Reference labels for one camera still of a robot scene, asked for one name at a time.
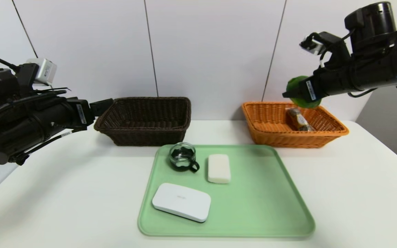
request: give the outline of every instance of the white sponge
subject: white sponge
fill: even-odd
[[[229,157],[226,154],[208,157],[208,181],[216,184],[228,184],[231,181]]]

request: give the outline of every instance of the orange wicker basket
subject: orange wicker basket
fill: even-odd
[[[286,124],[289,102],[246,102],[243,104],[249,132],[256,144],[274,147],[319,148],[348,134],[348,129],[323,107],[300,108],[315,132],[294,131]]]

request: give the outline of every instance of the white router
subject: white router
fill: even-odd
[[[203,223],[208,218],[211,197],[189,187],[164,183],[153,197],[153,206],[164,212]]]

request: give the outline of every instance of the black mug handle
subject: black mug handle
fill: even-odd
[[[200,169],[200,165],[199,165],[199,163],[197,163],[197,161],[190,161],[189,166],[177,167],[172,162],[170,162],[170,165],[175,171],[192,171],[192,172],[196,173]]]
[[[192,162],[192,163],[189,165],[189,169],[190,169],[192,172],[196,173],[196,172],[200,169],[200,165],[199,165],[199,163],[197,163],[197,161],[194,161],[194,162]]]

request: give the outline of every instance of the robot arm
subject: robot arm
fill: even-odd
[[[65,98],[64,88],[34,90],[33,84],[50,85],[56,66],[45,59],[28,60],[15,71],[0,69],[0,164],[22,165],[35,151],[70,133],[87,129],[113,102],[95,103]],[[57,135],[64,129],[72,131]]]
[[[397,31],[391,5],[374,3],[349,14],[345,26],[350,33],[339,38],[330,33],[312,33],[300,46],[313,54],[327,51],[332,56],[301,80],[283,97],[315,102],[323,97],[348,93],[359,97],[379,87],[397,86]],[[345,38],[351,38],[353,54],[348,53]],[[353,95],[351,92],[365,91]]]

